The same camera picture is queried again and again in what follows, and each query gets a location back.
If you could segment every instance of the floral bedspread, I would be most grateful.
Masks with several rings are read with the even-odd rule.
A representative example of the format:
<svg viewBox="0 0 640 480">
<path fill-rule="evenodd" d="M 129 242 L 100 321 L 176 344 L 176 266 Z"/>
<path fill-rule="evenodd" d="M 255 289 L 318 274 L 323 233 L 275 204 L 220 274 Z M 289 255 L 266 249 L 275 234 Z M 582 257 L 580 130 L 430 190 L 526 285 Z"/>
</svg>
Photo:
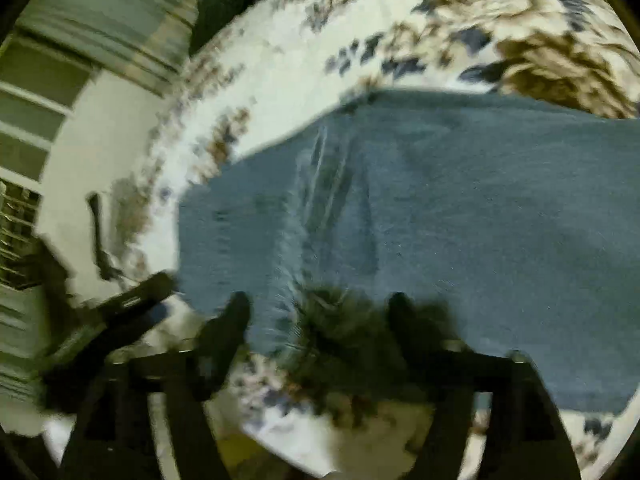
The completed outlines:
<svg viewBox="0 0 640 480">
<path fill-rule="evenodd" d="M 140 279 L 177 268 L 177 206 L 189 187 L 281 142 L 341 99 L 385 86 L 517 93 L 631 119 L 639 113 L 640 54 L 605 0 L 263 0 L 214 37 L 174 85 L 114 208 L 113 253 L 125 272 Z M 236 365 L 229 391 L 244 431 L 318 476 L 398 478 L 430 424 L 428 407 L 389 403 L 373 418 L 341 396 L 316 415 L 257 355 Z M 616 456 L 640 416 L 636 404 L 617 418 L 562 413 L 584 478 L 597 478 Z M 478 417 L 463 478 L 484 442 Z"/>
</svg>

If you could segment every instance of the white wall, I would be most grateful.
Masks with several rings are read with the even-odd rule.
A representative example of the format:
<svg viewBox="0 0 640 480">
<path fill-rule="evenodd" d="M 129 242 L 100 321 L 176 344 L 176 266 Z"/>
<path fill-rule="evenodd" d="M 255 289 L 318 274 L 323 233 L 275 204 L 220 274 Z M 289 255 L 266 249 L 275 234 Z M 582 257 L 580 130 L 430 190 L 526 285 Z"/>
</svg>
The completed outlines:
<svg viewBox="0 0 640 480">
<path fill-rule="evenodd" d="M 36 231 L 46 235 L 75 274 L 71 289 L 83 298 L 103 299 L 118 291 L 114 283 L 98 278 L 85 198 L 92 191 L 110 190 L 114 180 L 129 174 L 160 108 L 158 96 L 102 71 L 78 96 L 73 116 L 49 153 Z"/>
</svg>

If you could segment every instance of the white curtain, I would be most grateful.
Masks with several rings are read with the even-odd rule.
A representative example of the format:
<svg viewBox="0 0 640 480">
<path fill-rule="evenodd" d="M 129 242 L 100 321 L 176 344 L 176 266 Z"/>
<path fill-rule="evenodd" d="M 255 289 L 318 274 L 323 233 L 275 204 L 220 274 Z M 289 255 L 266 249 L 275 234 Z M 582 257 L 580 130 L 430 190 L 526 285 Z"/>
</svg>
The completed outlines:
<svg viewBox="0 0 640 480">
<path fill-rule="evenodd" d="M 198 0 L 31 0 L 17 25 L 157 94 L 188 52 Z"/>
</svg>

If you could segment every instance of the bed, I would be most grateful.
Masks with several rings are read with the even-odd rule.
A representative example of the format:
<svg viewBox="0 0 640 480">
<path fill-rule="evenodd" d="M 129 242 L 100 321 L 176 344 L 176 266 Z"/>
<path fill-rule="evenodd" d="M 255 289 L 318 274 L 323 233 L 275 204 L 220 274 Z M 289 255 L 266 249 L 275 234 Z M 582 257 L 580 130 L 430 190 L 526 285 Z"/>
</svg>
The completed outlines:
<svg viewBox="0 0 640 480">
<path fill-rule="evenodd" d="M 634 120 L 639 76 L 638 48 L 605 0 L 261 0 L 185 65 L 146 155 L 114 186 L 111 249 L 134 280 L 177 270 L 178 205 L 189 189 L 363 91 L 517 94 Z M 172 301 L 159 330 L 184 338 L 189 309 Z M 226 403 L 230 425 L 314 476 L 354 478 L 398 478 L 431 420 L 428 406 L 386 402 L 364 431 L 348 398 L 321 415 L 289 398 L 274 363 L 248 354 L 210 410 Z M 640 393 L 616 415 L 561 415 L 582 477 L 599 478 L 638 423 Z M 476 416 L 460 478 L 478 467 L 486 417 Z"/>
</svg>

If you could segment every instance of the window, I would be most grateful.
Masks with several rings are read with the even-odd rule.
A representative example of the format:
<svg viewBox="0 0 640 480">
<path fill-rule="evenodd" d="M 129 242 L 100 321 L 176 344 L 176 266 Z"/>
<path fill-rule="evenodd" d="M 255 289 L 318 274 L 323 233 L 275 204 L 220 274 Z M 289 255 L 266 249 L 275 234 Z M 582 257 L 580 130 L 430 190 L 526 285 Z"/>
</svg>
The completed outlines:
<svg viewBox="0 0 640 480">
<path fill-rule="evenodd" d="M 42 170 L 92 70 L 20 32 L 0 47 L 0 285 L 30 285 L 20 260 L 33 243 Z"/>
<path fill-rule="evenodd" d="M 0 167 L 40 180 L 91 72 L 89 62 L 43 40 L 9 37 L 0 48 Z"/>
</svg>

